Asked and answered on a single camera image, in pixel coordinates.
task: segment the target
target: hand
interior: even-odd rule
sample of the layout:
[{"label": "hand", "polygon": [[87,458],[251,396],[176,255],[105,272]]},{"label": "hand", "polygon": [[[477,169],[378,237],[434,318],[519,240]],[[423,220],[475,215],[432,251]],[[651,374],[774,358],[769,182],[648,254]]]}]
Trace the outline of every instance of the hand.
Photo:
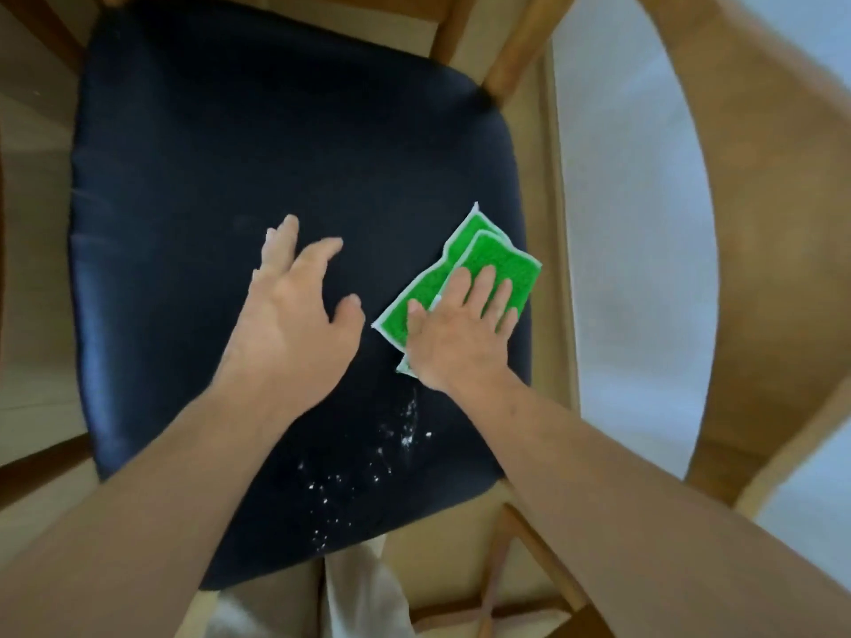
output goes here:
[{"label": "hand", "polygon": [[249,416],[285,425],[339,383],[360,345],[364,320],[354,294],[340,300],[333,322],[323,306],[328,261],[343,240],[316,241],[293,261],[298,235],[294,215],[266,232],[261,267],[211,385]]},{"label": "hand", "polygon": [[425,386],[452,396],[463,381],[482,380],[505,369],[517,309],[503,317],[511,297],[511,280],[505,280],[482,313],[495,279],[496,269],[486,266],[471,290],[470,271],[457,268],[434,311],[429,313],[416,300],[408,302],[406,351]]}]

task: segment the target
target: floor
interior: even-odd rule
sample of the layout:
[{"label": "floor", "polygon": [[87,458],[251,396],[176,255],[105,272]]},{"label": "floor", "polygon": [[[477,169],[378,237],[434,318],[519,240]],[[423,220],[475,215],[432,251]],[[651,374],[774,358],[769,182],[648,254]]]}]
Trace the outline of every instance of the floor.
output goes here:
[{"label": "floor", "polygon": [[[79,39],[94,17],[91,0],[48,0]],[[240,0],[256,3],[258,0]],[[453,66],[482,80],[526,0],[479,0]],[[434,27],[418,20],[343,8],[317,0],[265,0],[271,10],[341,33],[426,54]],[[0,463],[83,430],[74,373],[74,342],[65,262],[69,196],[68,147],[75,98],[73,76],[0,9],[0,139],[6,178],[7,293],[0,366]],[[550,182],[548,108],[543,67],[529,71],[505,107],[520,170],[527,244],[544,263],[532,297],[537,389],[568,403],[569,358],[562,318],[563,288],[556,197]],[[94,487],[84,464],[0,514],[0,564],[62,510]],[[392,533],[385,558],[412,607],[474,594],[506,486]],[[518,547],[502,596],[524,599],[551,592],[546,578]],[[199,595],[179,635],[200,634],[212,595]],[[500,635],[545,635],[553,622]],[[431,635],[474,635],[475,627]]]}]

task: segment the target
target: black chair cushion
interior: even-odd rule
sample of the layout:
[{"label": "black chair cushion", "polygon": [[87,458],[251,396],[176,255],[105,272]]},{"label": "black chair cushion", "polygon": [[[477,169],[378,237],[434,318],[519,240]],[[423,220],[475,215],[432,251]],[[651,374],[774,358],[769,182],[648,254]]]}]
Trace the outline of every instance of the black chair cushion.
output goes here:
[{"label": "black chair cushion", "polygon": [[[207,386],[265,229],[287,213],[300,248],[344,238],[325,305],[357,292],[367,323],[476,201],[524,245],[511,138],[470,79],[220,0],[103,14],[72,162],[80,389],[101,478]],[[524,379],[530,346],[527,311],[510,349]],[[385,533],[502,476],[463,413],[396,374],[399,360],[364,330],[340,385],[271,452],[204,588]]]}]

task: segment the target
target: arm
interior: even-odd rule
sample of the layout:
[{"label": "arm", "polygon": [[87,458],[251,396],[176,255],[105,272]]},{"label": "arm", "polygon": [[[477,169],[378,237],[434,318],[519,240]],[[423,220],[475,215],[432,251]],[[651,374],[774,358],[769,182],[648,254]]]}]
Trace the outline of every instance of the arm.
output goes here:
[{"label": "arm", "polygon": [[3,636],[174,635],[266,455],[335,387],[360,341],[356,297],[334,322],[322,304],[342,241],[293,261],[297,233],[288,218],[267,234],[210,387],[0,573]]},{"label": "arm", "polygon": [[686,487],[506,367],[511,286],[456,273],[409,307],[411,367],[471,418],[536,528],[616,635],[851,635],[851,595],[762,529]]}]

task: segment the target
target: black upholstered seat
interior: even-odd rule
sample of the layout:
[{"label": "black upholstered seat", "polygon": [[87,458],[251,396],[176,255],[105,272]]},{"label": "black upholstered seat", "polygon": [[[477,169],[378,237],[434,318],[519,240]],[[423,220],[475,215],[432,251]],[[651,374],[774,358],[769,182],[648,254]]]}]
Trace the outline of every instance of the black upholstered seat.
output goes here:
[{"label": "black upholstered seat", "polygon": [[[104,478],[207,386],[265,229],[285,214],[301,219],[300,245],[345,239],[326,306],[357,292],[367,322],[438,259],[476,201],[524,244],[511,139],[470,79],[219,0],[104,14],[73,172],[80,385]],[[527,312],[510,353],[526,378],[529,355]],[[340,385],[254,480],[205,587],[341,549],[501,476],[465,416],[395,374],[398,361],[364,330]]]}]

